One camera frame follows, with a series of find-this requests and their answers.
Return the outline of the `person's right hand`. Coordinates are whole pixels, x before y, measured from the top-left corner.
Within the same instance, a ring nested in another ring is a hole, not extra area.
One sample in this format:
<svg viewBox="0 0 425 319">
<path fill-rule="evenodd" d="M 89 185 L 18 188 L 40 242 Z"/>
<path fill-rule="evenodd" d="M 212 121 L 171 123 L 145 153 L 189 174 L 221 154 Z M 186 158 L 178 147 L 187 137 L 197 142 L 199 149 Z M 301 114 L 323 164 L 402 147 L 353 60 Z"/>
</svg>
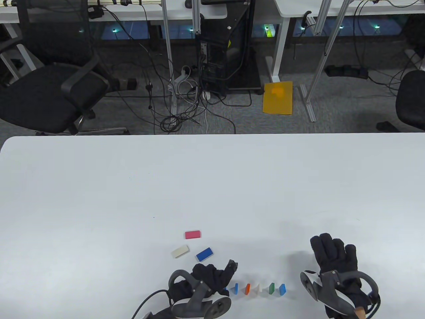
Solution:
<svg viewBox="0 0 425 319">
<path fill-rule="evenodd" d="M 358 270 L 355 245 L 345 245 L 341 239 L 332 238 L 328 233 L 313 236 L 310 245 L 320 267 L 320 274 L 333 270 L 339 274 Z M 338 287 L 337 290 L 346 295 L 356 308 L 367 310 L 371 302 L 361 287 L 360 279 L 356 278 L 345 281 L 343 287 Z"/>
</svg>

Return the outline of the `person's left hand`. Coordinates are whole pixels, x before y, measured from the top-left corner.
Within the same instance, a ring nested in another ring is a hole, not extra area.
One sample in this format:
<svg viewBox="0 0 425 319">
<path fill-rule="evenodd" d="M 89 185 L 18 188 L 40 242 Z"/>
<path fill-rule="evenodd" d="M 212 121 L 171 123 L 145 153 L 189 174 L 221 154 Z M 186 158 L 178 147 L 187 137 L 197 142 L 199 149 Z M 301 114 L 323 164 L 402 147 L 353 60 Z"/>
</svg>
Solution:
<svg viewBox="0 0 425 319">
<path fill-rule="evenodd" d="M 226 290 L 226 287 L 237 269 L 238 263 L 234 260 L 229 260 L 223 270 L 217 269 L 212 264 L 196 264 L 190 275 L 197 281 L 203 281 L 211 289 L 210 292 L 205 294 L 204 298 L 209 298 L 215 293 L 229 297 L 229 292 Z M 193 288 L 191 284 L 184 279 L 173 283 L 168 289 L 168 295 L 173 302 L 189 299 L 193 295 Z"/>
</svg>

